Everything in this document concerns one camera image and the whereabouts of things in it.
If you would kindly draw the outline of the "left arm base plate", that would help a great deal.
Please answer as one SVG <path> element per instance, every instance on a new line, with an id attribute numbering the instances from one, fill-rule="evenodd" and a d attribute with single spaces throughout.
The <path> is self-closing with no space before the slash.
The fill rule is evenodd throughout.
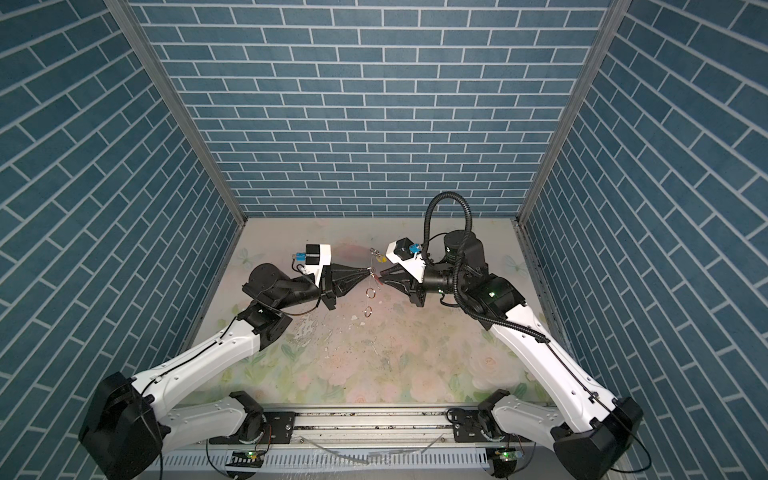
<path id="1" fill-rule="evenodd" d="M 213 437 L 213 445 L 287 445 L 291 442 L 297 414 L 293 411 L 267 411 L 255 427 L 255 437 L 246 440 L 238 430 L 230 436 Z"/>

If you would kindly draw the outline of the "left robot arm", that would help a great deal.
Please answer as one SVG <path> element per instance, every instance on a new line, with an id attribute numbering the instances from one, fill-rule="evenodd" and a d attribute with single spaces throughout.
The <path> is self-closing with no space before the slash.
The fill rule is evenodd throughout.
<path id="1" fill-rule="evenodd" d="M 293 320 L 287 308 L 336 300 L 369 278 L 368 268 L 308 265 L 291 278 L 270 263 L 255 267 L 242 289 L 251 299 L 222 330 L 197 346 L 130 377 L 104 378 L 78 439 L 109 479 L 133 479 L 175 449 L 221 437 L 259 443 L 270 432 L 263 407 L 236 391 L 211 403 L 181 407 L 191 392 L 231 365 L 265 350 Z"/>

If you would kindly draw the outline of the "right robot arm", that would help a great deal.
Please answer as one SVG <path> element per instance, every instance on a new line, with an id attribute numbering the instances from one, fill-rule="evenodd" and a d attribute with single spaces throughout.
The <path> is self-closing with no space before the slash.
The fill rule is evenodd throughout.
<path id="1" fill-rule="evenodd" d="M 423 306 L 427 294 L 459 295 L 456 303 L 479 317 L 485 331 L 507 346 L 534 375 L 554 404 L 542 407 L 498 389 L 478 406 L 477 420 L 491 441 L 522 436 L 552 450 L 576 479 L 601 479 L 636 443 L 642 408 L 618 398 L 581 368 L 551 336 L 523 295 L 490 272 L 482 242 L 473 233 L 443 238 L 444 256 L 432 263 L 408 238 L 389 244 L 390 268 L 381 283 Z"/>

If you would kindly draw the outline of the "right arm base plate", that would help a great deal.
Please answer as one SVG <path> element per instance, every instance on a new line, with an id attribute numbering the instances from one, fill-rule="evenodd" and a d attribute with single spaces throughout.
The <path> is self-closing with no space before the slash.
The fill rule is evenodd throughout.
<path id="1" fill-rule="evenodd" d="M 451 407 L 445 411 L 445 417 L 452 427 L 454 441 L 457 443 L 528 441 L 524 436 L 502 431 L 486 411 Z"/>

